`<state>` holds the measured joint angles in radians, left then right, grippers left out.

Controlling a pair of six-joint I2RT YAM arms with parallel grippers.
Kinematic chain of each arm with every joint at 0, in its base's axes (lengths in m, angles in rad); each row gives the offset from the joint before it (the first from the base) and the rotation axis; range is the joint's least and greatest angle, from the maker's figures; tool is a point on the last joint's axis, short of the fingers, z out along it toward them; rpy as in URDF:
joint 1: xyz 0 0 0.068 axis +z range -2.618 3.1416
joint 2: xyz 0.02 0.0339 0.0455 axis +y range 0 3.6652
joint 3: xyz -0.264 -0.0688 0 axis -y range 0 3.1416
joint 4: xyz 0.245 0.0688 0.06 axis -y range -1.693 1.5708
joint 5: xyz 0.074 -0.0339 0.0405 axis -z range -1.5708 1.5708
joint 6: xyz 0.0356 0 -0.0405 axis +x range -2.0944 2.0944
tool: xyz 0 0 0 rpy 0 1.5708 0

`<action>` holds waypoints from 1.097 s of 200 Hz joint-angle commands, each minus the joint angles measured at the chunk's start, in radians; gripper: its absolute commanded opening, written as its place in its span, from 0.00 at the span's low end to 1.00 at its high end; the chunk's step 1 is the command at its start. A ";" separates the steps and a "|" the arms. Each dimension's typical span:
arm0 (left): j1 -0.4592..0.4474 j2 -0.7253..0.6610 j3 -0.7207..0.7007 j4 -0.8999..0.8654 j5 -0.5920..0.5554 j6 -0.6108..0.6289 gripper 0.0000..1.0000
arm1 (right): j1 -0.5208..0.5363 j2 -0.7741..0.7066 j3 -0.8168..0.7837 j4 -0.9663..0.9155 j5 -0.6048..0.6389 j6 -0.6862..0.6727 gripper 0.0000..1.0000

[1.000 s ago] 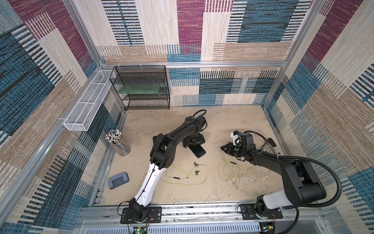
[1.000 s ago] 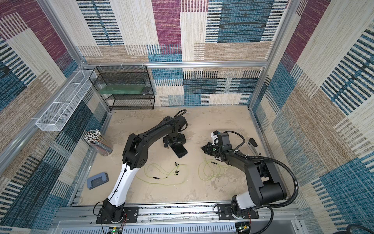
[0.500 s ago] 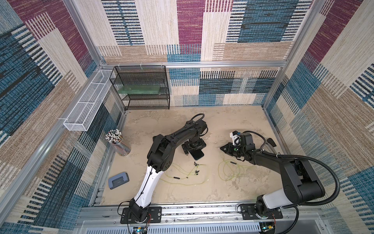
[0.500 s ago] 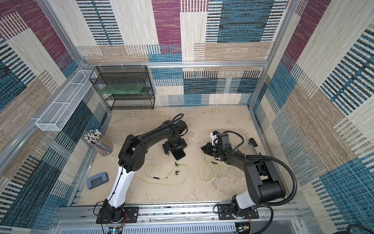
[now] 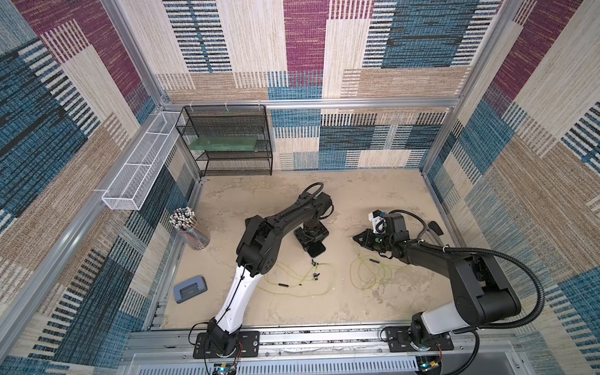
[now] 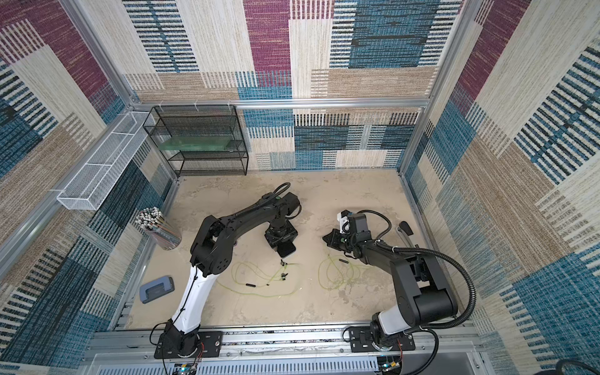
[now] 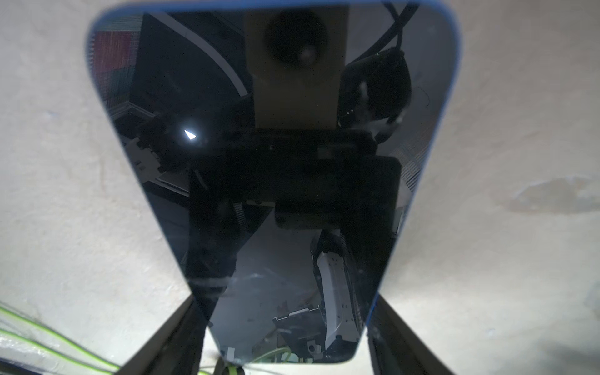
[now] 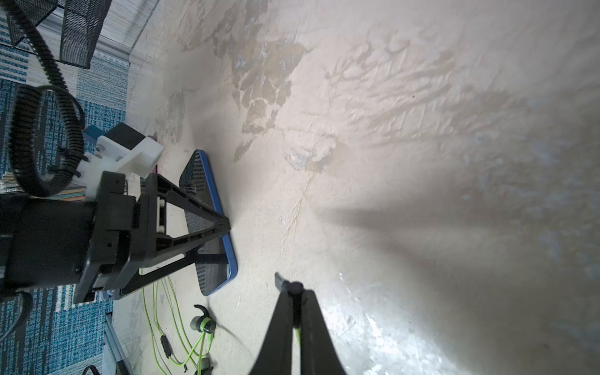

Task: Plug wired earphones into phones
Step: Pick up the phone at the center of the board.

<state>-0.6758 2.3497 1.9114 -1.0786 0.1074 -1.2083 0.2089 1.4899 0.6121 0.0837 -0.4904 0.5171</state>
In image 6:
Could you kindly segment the blue-edged smartphone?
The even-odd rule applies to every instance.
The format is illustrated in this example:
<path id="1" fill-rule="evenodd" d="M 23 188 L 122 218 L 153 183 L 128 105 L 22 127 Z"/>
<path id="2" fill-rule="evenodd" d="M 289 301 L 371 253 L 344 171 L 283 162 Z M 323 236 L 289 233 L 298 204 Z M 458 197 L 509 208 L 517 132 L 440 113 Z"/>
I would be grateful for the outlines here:
<path id="1" fill-rule="evenodd" d="M 281 242 L 277 245 L 277 254 L 284 259 L 296 251 L 293 241 Z"/>

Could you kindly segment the green wired earphones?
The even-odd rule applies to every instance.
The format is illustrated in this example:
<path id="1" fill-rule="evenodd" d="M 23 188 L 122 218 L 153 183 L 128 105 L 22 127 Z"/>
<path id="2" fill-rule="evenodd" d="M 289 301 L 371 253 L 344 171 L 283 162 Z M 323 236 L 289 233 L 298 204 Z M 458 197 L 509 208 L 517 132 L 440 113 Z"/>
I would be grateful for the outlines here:
<path id="1" fill-rule="evenodd" d="M 236 262 L 217 285 L 237 296 L 284 298 L 299 292 L 305 279 L 305 267 L 281 260 L 272 270 L 254 262 Z"/>
<path id="2" fill-rule="evenodd" d="M 317 281 L 326 291 L 339 291 L 359 281 L 363 269 L 348 259 L 327 256 L 318 266 Z"/>

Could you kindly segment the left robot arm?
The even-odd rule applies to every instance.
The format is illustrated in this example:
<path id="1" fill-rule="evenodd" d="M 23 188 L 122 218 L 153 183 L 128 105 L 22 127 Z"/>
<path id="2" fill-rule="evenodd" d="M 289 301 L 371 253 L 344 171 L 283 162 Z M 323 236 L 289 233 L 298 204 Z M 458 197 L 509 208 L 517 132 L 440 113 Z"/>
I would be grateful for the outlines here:
<path id="1" fill-rule="evenodd" d="M 267 244 L 282 258 L 296 251 L 298 231 L 291 220 L 302 211 L 298 196 L 289 192 L 285 182 L 259 201 L 226 217 L 206 217 L 191 246 L 191 269 L 181 303 L 165 323 L 155 359 L 179 359 L 198 356 L 198 336 L 202 314 L 217 278 L 231 265 L 238 239 L 258 226 L 268 223 Z"/>

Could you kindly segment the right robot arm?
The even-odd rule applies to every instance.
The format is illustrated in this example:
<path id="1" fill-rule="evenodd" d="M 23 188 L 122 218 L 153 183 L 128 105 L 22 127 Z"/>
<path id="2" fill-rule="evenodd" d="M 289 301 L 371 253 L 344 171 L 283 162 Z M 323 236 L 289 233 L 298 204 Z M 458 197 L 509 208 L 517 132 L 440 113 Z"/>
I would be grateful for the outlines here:
<path id="1" fill-rule="evenodd" d="M 410 330 L 458 313 L 456 297 L 436 256 L 416 248 L 385 249 L 381 239 L 372 238 L 365 212 L 344 210 L 337 221 L 339 228 L 323 236 L 326 245 L 392 277 L 395 304 L 374 314 L 370 324 L 374 348 L 391 348 L 397 337 Z"/>

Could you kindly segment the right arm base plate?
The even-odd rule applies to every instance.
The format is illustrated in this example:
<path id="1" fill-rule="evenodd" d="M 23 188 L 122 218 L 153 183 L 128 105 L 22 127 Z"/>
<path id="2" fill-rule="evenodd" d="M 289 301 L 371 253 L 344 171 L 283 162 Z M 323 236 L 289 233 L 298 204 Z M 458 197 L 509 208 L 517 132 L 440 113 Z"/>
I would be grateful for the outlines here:
<path id="1" fill-rule="evenodd" d="M 349 326 L 344 329 L 342 339 L 348 342 L 353 353 L 414 351 L 412 337 L 403 333 L 385 335 L 378 328 Z"/>

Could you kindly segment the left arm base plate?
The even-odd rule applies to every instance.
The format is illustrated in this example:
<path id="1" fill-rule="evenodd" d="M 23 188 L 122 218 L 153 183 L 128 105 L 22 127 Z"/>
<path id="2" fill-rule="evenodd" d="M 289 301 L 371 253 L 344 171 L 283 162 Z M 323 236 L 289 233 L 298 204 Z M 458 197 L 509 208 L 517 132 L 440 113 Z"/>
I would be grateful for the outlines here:
<path id="1" fill-rule="evenodd" d="M 154 359 L 217 358 L 220 355 L 223 331 L 198 331 L 182 335 L 178 331 L 163 333 L 154 352 Z"/>

